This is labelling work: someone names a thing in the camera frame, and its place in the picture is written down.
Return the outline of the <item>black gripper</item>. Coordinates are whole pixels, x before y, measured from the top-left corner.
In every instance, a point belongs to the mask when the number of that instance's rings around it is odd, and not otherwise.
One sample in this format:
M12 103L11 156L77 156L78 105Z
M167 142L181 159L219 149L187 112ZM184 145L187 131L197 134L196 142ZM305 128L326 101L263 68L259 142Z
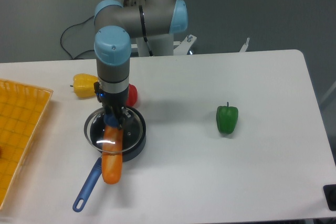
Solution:
M101 91L99 99L105 113L113 114L117 118L118 130L121 130L123 126L127 126L132 122L133 116L129 113L128 108L125 107L128 99L127 91L122 91L120 93L108 93Z

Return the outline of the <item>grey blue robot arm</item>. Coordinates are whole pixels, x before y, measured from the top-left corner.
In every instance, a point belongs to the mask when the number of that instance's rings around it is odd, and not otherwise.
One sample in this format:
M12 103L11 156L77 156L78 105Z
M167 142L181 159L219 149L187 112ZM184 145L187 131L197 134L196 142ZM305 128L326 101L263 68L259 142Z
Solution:
M131 39L181 33L188 15L183 0L144 0L124 6L115 0L101 1L94 15L94 52L97 60L97 99L106 124L124 128L130 120L126 109L129 93Z

